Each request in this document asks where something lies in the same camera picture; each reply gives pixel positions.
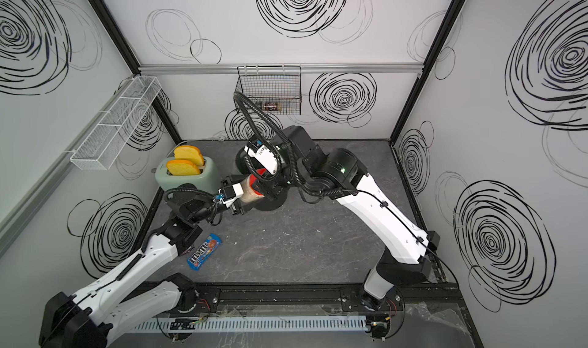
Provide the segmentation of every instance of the scribble circle drawing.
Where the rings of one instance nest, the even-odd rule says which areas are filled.
[[[115,159],[118,173],[129,181],[141,177],[147,170],[149,151],[138,151],[132,146],[126,146]]]
[[[312,36],[328,27],[346,0],[255,0],[263,20],[292,38]]]
[[[303,99],[304,104],[306,104],[306,102],[307,102],[305,100],[305,98],[308,98],[308,100],[309,100],[308,107],[310,107],[310,100],[314,99],[314,96],[311,96],[309,94],[303,94],[302,99]],[[288,117],[290,119],[290,121],[294,122],[297,125],[312,125],[312,124],[315,124],[320,121],[320,118],[317,117],[315,114],[312,114],[312,115],[306,115],[303,113],[300,113],[300,115],[288,114],[288,115],[286,115],[286,117]]]
[[[266,115],[276,124],[280,129],[283,129],[282,123],[280,120],[269,112],[266,112]],[[257,127],[259,133],[266,139],[271,139],[274,137],[275,132],[272,128],[268,125],[267,122],[262,120],[259,116],[251,113],[251,118],[255,123],[255,127]],[[254,132],[249,126],[247,119],[243,115],[243,113],[238,112],[238,109],[233,109],[229,112],[229,114],[224,119],[224,130],[227,133],[229,139],[231,140],[246,140],[250,137],[254,136]]]
[[[419,62],[424,61],[429,53],[431,44],[433,44],[433,40],[437,35],[437,31],[441,26],[441,22],[445,17],[446,11],[447,10],[441,10],[435,14],[429,15],[412,31],[410,38],[406,43],[406,51],[410,58]],[[459,14],[447,40],[445,40],[445,43],[443,44],[444,47],[451,47],[453,49],[453,45],[458,40],[459,32],[462,28],[462,22],[463,17]],[[437,61],[444,60],[448,54],[449,50],[442,50],[437,57]]]
[[[310,90],[312,111],[335,124],[360,121],[376,103],[378,85],[370,73],[323,73]]]
[[[190,44],[201,36],[190,15],[176,9],[153,10],[145,21],[145,31],[151,44],[167,57],[194,60]]]
[[[437,178],[435,182],[435,203],[437,204],[439,214],[441,214],[447,224],[453,224],[455,205],[466,188],[466,180],[460,174],[450,170],[442,173]],[[466,191],[467,195],[471,195],[471,193],[469,189]]]
[[[0,92],[54,91],[71,56],[68,29],[51,0],[0,1]]]
[[[542,219],[517,191],[497,181],[478,181],[462,192],[455,210],[454,234],[471,278],[513,305],[548,291],[555,249]]]
[[[450,46],[446,46],[441,50],[439,58],[437,58],[437,62],[435,63],[435,78],[444,80],[452,73],[454,67],[455,51]]]
[[[511,50],[504,84],[525,120],[588,130],[588,0],[542,3]]]
[[[564,112],[556,114],[561,118],[568,117],[567,120],[572,121],[582,113],[579,110],[572,110],[567,113],[567,116]],[[586,131],[558,130],[552,126],[544,126],[541,144],[545,157],[551,163],[555,173],[572,183],[588,188],[588,167],[586,166],[588,163],[588,135],[586,135]]]
[[[145,105],[138,106],[131,113],[134,122],[139,121],[135,131],[130,135],[127,144],[138,151],[150,151],[161,140],[164,134],[163,124],[153,107],[146,109]]]
[[[70,0],[51,0],[68,27],[71,40],[70,67],[86,71],[98,66],[102,59],[102,37],[94,20]],[[65,56],[62,49],[60,58]]]
[[[80,238],[82,266],[89,276],[100,278],[129,256],[146,214],[143,201],[126,192],[103,203],[86,199],[73,207],[67,229]]]
[[[423,126],[425,128],[430,126],[430,131],[433,134],[429,139],[425,138],[421,131]],[[410,129],[405,132],[398,147],[398,156],[402,160],[402,167],[415,195],[420,194],[429,181],[431,172],[429,148],[433,144],[434,138],[435,132],[431,122],[423,121],[418,130]]]
[[[363,116],[357,117],[355,120],[349,120],[348,117],[347,123],[354,129],[362,128],[365,125],[369,124],[371,121],[371,113],[366,112]]]
[[[483,271],[478,265],[472,266],[468,271],[467,284],[470,287],[470,292],[474,295],[476,301],[486,310],[498,312],[502,307],[502,300],[493,293],[493,291],[498,290],[498,285],[492,280],[490,281],[492,287],[489,287],[480,278],[480,273],[483,273]]]
[[[226,131],[222,130],[215,132],[215,134],[212,135],[212,138],[215,138],[217,140],[227,140],[229,139],[229,135],[227,135]]]
[[[163,89],[159,91],[158,98],[174,125],[177,124],[179,116],[172,110],[172,104]],[[150,151],[161,140],[163,134],[167,133],[164,123],[153,107],[146,109],[144,104],[138,105],[131,113],[131,116],[133,121],[139,121],[139,124],[135,131],[130,133],[127,145],[141,152]]]
[[[199,64],[218,64],[222,59],[221,49],[206,38],[193,40],[190,43],[190,54]]]
[[[287,115],[290,121],[294,122],[297,125],[312,125],[320,121],[320,118],[316,115]]]
[[[180,116],[178,116],[176,111],[174,111],[172,109],[172,102],[170,101],[168,95],[165,94],[163,89],[161,89],[157,96],[159,97],[159,102],[161,102],[161,105],[163,106],[165,111],[168,113],[169,118],[172,120],[172,123],[174,125],[177,125],[180,122]],[[161,129],[161,131],[163,131],[165,133],[168,132],[167,129],[165,128],[164,123],[161,122],[161,120],[159,120],[159,128]]]
[[[345,0],[337,18],[319,30],[319,36],[329,42],[344,45],[364,34],[373,18],[371,0]]]

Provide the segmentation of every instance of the wall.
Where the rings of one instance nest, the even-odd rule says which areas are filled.
[[[450,0],[105,2],[143,65],[344,64],[422,62]],[[285,114],[282,107],[272,112],[276,121],[303,125],[315,139],[387,138],[415,74],[317,78],[302,76],[301,112]],[[199,139],[227,131],[236,75],[160,79],[175,103],[181,136]],[[317,92],[312,87],[319,82],[324,89]]]
[[[585,345],[587,5],[467,0],[396,144],[487,348]]]
[[[24,0],[4,0],[0,5],[1,18],[10,7],[24,15],[19,19],[24,28],[10,29],[8,22],[0,28],[0,218],[129,75],[87,0],[27,1],[23,5]],[[38,8],[48,10],[45,15],[52,17],[53,24],[33,18],[32,11]],[[31,60],[9,45],[9,37],[25,43],[25,36],[18,33],[26,27],[35,30],[34,25],[46,28],[40,33],[54,39],[46,45],[48,56]],[[62,43],[60,47],[56,47],[57,41]],[[70,51],[70,57],[65,53],[60,60],[55,55],[63,51]],[[10,59],[10,53],[18,59]],[[40,68],[37,58],[48,62],[51,71]],[[15,68],[37,69],[38,74],[8,82],[8,70]],[[165,128],[149,111],[110,170],[71,170],[0,259],[0,290],[6,312],[0,317],[3,346],[38,346],[45,303],[60,291],[75,292],[125,258],[158,188],[150,170],[172,146]]]

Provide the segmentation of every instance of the gray floor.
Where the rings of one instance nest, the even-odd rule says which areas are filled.
[[[200,141],[203,155],[213,158],[222,176],[229,175],[235,154],[243,142]],[[415,217],[386,142],[319,142],[328,153],[343,147],[365,164],[388,198],[413,222]],[[165,202],[159,206],[152,228],[169,218]],[[286,203],[271,212],[252,210],[245,215],[225,213],[212,227],[201,222],[198,246],[210,234],[222,244],[199,271],[187,265],[188,255],[175,259],[149,280],[161,280],[181,272],[195,282],[360,283],[382,256],[380,239],[347,208],[325,199],[319,204],[302,202],[291,189]]]

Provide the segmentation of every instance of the wire basket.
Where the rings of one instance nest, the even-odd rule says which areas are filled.
[[[108,170],[151,108],[161,85],[155,77],[135,77],[84,139],[70,161],[80,169]]]
[[[300,115],[300,66],[240,66],[237,72],[239,79],[235,90],[245,94],[262,110],[274,115]]]

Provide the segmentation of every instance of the wall shelf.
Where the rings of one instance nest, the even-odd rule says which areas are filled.
[[[108,170],[160,90],[155,77],[137,76],[128,81],[70,161],[82,170]]]
[[[233,74],[237,68],[247,66],[259,74],[264,73],[421,73],[421,62],[367,62],[353,64],[173,64],[141,65],[145,75]]]

